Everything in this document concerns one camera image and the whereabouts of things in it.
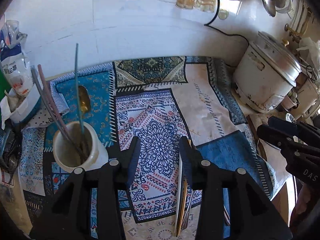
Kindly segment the person's right hand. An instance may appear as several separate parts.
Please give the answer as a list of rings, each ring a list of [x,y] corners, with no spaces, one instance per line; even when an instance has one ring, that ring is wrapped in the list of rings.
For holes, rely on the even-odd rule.
[[[295,207],[291,213],[291,219],[290,222],[292,223],[297,217],[304,213],[307,209],[307,204],[310,202],[311,199],[311,190],[310,187],[304,183],[299,195],[298,195],[298,200],[297,203],[295,204]]]

